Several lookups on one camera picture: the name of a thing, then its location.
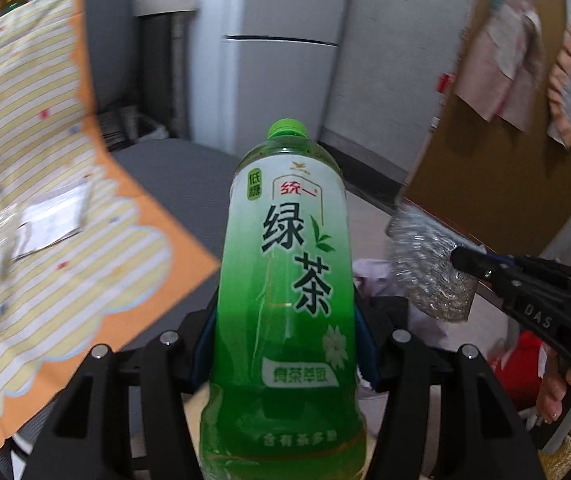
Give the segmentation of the clear bubble wrap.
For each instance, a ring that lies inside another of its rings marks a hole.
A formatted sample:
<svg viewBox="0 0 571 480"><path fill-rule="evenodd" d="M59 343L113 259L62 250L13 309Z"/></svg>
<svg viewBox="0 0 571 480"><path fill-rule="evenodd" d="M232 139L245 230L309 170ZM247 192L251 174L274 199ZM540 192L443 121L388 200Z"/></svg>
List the clear bubble wrap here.
<svg viewBox="0 0 571 480"><path fill-rule="evenodd" d="M409 203L394 209L386 234L395 281L410 304L439 321L466 321L477 279L456 270L450 255L459 246L481 254L485 247Z"/></svg>

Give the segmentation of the green tea bottle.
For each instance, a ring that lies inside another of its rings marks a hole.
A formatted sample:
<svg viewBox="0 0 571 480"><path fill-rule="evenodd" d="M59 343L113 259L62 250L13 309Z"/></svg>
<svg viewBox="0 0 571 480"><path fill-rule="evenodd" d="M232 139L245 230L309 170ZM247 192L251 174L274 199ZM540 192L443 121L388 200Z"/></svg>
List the green tea bottle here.
<svg viewBox="0 0 571 480"><path fill-rule="evenodd" d="M357 403L346 192L301 122L275 122L230 188L209 398L208 479L357 479Z"/></svg>

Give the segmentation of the clear plastic food container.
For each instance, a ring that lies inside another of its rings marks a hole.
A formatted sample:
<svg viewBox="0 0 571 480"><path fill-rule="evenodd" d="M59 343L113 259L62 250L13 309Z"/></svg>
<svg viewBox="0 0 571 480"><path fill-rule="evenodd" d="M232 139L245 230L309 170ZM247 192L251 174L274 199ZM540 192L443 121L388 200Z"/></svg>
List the clear plastic food container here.
<svg viewBox="0 0 571 480"><path fill-rule="evenodd" d="M0 212L0 310L14 264L80 233L90 195L90 181L81 179Z"/></svg>

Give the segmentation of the pink lined trash bin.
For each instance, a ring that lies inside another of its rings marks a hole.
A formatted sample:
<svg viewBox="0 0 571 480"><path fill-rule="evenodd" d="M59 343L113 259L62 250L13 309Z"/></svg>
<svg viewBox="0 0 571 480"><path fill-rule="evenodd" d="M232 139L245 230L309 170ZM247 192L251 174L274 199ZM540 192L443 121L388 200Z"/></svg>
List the pink lined trash bin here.
<svg viewBox="0 0 571 480"><path fill-rule="evenodd" d="M353 263L355 298L372 308L407 308L405 297L393 273L383 259L357 259Z"/></svg>

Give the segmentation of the white kitchen counter shelf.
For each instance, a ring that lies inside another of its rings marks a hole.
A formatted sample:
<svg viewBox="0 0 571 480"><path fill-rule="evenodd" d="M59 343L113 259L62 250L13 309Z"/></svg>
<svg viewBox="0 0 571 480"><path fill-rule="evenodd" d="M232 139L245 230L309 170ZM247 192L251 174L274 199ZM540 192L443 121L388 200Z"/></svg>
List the white kitchen counter shelf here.
<svg viewBox="0 0 571 480"><path fill-rule="evenodd" d="M137 18L144 16L195 13L200 6L198 0L132 0L133 14Z"/></svg>

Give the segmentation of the red plastic bag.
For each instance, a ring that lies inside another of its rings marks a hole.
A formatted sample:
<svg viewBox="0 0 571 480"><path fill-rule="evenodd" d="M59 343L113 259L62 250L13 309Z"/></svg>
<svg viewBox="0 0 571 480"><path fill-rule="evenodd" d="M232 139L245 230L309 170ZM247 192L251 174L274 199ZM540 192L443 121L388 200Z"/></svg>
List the red plastic bag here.
<svg viewBox="0 0 571 480"><path fill-rule="evenodd" d="M513 348L489 362L499 384L517 411L536 405L546 361L543 341L530 330L525 330Z"/></svg>

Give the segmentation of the striped yellow tablecloth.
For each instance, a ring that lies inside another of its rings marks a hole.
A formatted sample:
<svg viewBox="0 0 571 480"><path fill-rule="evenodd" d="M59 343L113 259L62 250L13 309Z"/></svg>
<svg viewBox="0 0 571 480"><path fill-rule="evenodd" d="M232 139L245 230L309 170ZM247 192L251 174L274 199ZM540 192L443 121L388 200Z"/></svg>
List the striped yellow tablecloth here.
<svg viewBox="0 0 571 480"><path fill-rule="evenodd" d="M115 47L131 0L35 0L0 18L0 448L92 344L120 348L218 261L108 151L92 10Z"/></svg>

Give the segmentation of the pink hanging cloth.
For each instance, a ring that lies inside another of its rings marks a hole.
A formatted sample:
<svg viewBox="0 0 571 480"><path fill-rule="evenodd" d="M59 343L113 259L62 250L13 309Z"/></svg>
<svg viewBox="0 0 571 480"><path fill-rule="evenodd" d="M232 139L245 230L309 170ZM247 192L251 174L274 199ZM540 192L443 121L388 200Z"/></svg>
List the pink hanging cloth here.
<svg viewBox="0 0 571 480"><path fill-rule="evenodd" d="M535 0L491 0L457 76L456 95L487 122L499 118L524 132L545 58Z"/></svg>

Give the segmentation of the grey fabric office chair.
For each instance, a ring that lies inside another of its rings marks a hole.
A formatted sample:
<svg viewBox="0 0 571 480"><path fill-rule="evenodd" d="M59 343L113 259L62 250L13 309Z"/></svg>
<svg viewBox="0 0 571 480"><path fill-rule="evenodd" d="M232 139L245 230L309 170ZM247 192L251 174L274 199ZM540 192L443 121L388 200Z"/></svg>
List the grey fabric office chair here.
<svg viewBox="0 0 571 480"><path fill-rule="evenodd" d="M91 88L116 122L116 162L214 256L222 254L228 188L238 159L194 142L188 38L178 0L84 0Z"/></svg>

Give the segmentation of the grey refrigerator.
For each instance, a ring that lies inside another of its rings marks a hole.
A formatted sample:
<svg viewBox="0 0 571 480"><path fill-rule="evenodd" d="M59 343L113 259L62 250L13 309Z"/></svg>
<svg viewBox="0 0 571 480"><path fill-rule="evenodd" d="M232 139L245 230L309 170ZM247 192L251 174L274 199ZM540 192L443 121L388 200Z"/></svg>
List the grey refrigerator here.
<svg viewBox="0 0 571 480"><path fill-rule="evenodd" d="M193 141L242 156L281 118L319 136L348 0L200 0L190 44Z"/></svg>

